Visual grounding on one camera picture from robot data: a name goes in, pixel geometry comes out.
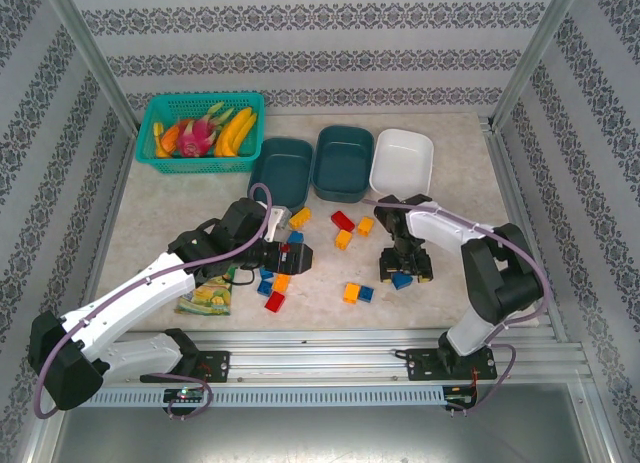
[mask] blue block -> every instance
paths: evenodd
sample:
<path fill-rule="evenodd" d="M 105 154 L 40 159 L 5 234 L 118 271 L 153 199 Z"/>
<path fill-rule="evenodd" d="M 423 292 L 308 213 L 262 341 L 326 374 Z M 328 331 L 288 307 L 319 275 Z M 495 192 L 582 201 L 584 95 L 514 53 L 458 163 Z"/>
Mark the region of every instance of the blue block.
<path fill-rule="evenodd" d="M 258 293 L 264 296 L 271 296 L 272 286 L 273 286 L 273 283 L 271 283 L 270 281 L 262 280 L 258 285 Z"/>
<path fill-rule="evenodd" d="M 404 273 L 397 271 L 391 275 L 391 282 L 393 283 L 393 286 L 396 287 L 396 290 L 401 290 L 413 283 L 413 278 L 411 278 L 411 275 L 405 275 Z"/>
<path fill-rule="evenodd" d="M 260 279 L 262 280 L 270 280 L 273 278 L 273 272 L 267 271 L 264 268 L 260 268 Z"/>
<path fill-rule="evenodd" d="M 361 301 L 366 301 L 367 303 L 371 303 L 372 298 L 373 288 L 369 288 L 368 286 L 361 286 L 360 292 L 358 293 L 358 299 Z"/>
<path fill-rule="evenodd" d="M 292 231 L 287 243 L 304 243 L 304 235 L 299 231 Z"/>

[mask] white bowl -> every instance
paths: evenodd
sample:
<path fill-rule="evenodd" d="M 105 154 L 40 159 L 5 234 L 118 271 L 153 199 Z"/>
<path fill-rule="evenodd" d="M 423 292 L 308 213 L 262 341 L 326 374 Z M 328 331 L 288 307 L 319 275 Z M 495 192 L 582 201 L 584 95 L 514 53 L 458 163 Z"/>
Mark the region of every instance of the white bowl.
<path fill-rule="evenodd" d="M 389 129 L 378 136 L 371 188 L 381 195 L 400 200 L 418 193 L 429 194 L 433 167 L 433 142 L 420 133 Z"/>

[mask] plastic tray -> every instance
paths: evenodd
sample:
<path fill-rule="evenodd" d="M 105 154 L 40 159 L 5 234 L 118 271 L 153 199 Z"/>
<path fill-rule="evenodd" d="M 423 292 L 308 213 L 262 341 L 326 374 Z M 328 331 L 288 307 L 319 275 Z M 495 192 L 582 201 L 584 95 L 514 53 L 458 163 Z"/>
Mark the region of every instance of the plastic tray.
<path fill-rule="evenodd" d="M 429 194 L 433 142 L 420 133 L 390 129 L 378 135 L 371 169 L 371 188 L 402 199 Z"/>
<path fill-rule="evenodd" d="M 328 126 L 318 136 L 311 181 L 323 200 L 356 203 L 369 189 L 373 135 L 352 126 Z"/>
<path fill-rule="evenodd" d="M 165 129 L 184 118 L 200 118 L 219 101 L 224 101 L 219 114 L 228 108 L 236 110 L 250 106 L 258 114 L 256 124 L 238 150 L 237 158 L 156 158 L 156 142 L 153 123 L 162 122 Z M 260 155 L 264 138 L 264 98 L 260 93 L 197 93 L 182 95 L 160 95 L 154 97 L 142 120 L 136 145 L 136 159 L 155 167 L 161 173 L 230 173 L 251 171 Z"/>
<path fill-rule="evenodd" d="M 274 205 L 286 206 L 296 214 L 307 201 L 312 161 L 313 148 L 306 141 L 270 138 L 262 144 L 249 188 L 254 183 L 264 183 L 271 191 Z M 267 201 L 261 190 L 256 191 L 256 198 Z"/>

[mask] orange block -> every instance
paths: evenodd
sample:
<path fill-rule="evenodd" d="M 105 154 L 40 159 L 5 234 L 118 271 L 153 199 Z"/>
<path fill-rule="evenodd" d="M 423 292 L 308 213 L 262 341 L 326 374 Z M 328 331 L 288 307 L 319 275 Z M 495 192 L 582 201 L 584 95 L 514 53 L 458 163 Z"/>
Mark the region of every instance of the orange block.
<path fill-rule="evenodd" d="M 372 228 L 373 220 L 368 216 L 362 217 L 362 220 L 360 220 L 360 224 L 358 225 L 358 233 L 362 236 L 369 236 Z"/>
<path fill-rule="evenodd" d="M 356 301 L 358 301 L 358 293 L 360 293 L 360 285 L 356 285 L 355 283 L 347 283 L 347 288 L 344 290 L 344 296 L 342 297 L 342 299 L 345 301 L 345 303 L 355 305 Z"/>
<path fill-rule="evenodd" d="M 289 281 L 291 277 L 289 275 L 278 275 L 276 276 L 276 280 L 273 282 L 273 290 L 278 291 L 280 293 L 284 293 L 287 291 L 287 287 L 289 286 Z"/>
<path fill-rule="evenodd" d="M 345 230 L 340 230 L 340 233 L 338 233 L 338 236 L 336 237 L 336 246 L 341 250 L 346 250 L 350 241 L 351 233 Z"/>
<path fill-rule="evenodd" d="M 289 226 L 294 230 L 301 228 L 307 221 L 311 219 L 311 210 L 306 206 L 298 213 L 293 215 L 289 220 Z"/>

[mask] green package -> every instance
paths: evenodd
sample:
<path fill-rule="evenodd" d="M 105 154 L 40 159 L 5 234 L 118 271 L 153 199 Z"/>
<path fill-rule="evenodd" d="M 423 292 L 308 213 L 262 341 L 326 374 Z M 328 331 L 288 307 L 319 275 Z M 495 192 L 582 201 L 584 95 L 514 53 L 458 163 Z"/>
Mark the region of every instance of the green package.
<path fill-rule="evenodd" d="M 227 281 L 233 281 L 236 269 L 231 268 L 224 275 Z M 231 284 L 223 277 L 211 278 L 202 286 L 182 295 L 178 300 L 176 313 L 191 313 L 203 316 L 228 316 L 231 314 Z"/>

